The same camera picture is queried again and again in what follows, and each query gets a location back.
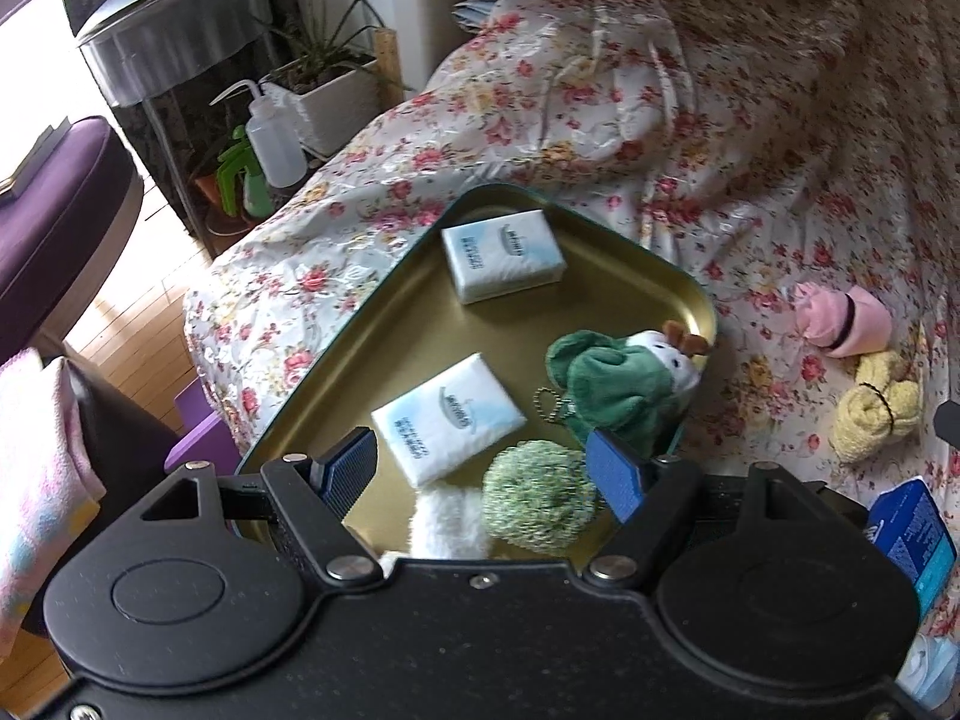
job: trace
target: white plastic bottle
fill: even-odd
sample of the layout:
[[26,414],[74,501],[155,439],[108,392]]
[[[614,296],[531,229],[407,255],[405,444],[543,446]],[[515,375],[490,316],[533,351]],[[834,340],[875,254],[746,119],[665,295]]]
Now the white plastic bottle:
[[293,186],[306,175],[304,150],[293,124],[277,110],[270,98],[264,97],[259,86],[250,80],[237,81],[210,104],[219,103],[242,86],[246,86],[253,95],[247,137],[250,138],[253,153],[263,168],[267,183],[278,189]]

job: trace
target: pink towel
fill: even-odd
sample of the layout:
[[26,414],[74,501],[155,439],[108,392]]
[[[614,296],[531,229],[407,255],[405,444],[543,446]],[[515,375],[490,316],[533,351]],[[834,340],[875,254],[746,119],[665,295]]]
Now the pink towel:
[[0,659],[104,492],[65,360],[44,368],[32,349],[13,357],[0,367]]

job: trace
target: metal tray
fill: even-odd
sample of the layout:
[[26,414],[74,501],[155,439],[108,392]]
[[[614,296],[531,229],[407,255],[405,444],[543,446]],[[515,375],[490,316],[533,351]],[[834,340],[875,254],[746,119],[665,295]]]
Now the metal tray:
[[[563,279],[461,305],[440,228],[535,209],[544,211],[563,250],[568,264]],[[314,362],[237,472],[256,472],[265,461],[288,452],[318,456],[353,427],[373,427],[372,410],[481,352],[528,422],[446,479],[453,485],[480,485],[493,456],[521,440],[576,446],[562,426],[547,424],[533,408],[536,388],[550,385],[544,367],[550,343],[581,329],[628,336],[659,328],[666,319],[678,319],[690,332],[714,341],[713,305],[683,271],[525,189],[481,186],[456,201],[383,280]],[[414,491],[381,442],[376,477],[344,522],[378,552],[406,551],[413,509]],[[241,523],[241,533],[267,541],[267,529],[253,527],[257,524]],[[582,562],[612,528],[612,517],[598,517],[568,557]],[[537,556],[498,544],[493,557]]]

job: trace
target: floral bedspread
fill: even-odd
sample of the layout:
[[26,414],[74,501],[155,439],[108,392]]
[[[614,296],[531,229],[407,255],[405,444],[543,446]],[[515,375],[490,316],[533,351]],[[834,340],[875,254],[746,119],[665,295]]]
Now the floral bedspread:
[[[445,206],[535,187],[694,274],[721,336],[683,453],[774,459],[865,503],[922,475],[960,536],[960,0],[505,0],[187,295],[186,334],[240,445]],[[856,361],[798,338],[799,281],[872,290],[925,427],[853,469],[826,435]],[[960,581],[928,619],[953,632]]]

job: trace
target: purple chair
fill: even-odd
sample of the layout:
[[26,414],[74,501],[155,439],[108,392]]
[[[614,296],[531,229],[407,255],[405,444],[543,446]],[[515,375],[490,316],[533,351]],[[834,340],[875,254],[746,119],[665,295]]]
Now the purple chair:
[[174,398],[174,403],[187,434],[170,450],[163,469],[173,473],[189,461],[207,460],[214,464],[220,476],[233,474],[240,464],[240,453],[227,423],[206,402],[200,379],[190,382]]
[[0,362],[25,346],[64,352],[133,232],[143,180],[102,117],[81,119],[0,207]]

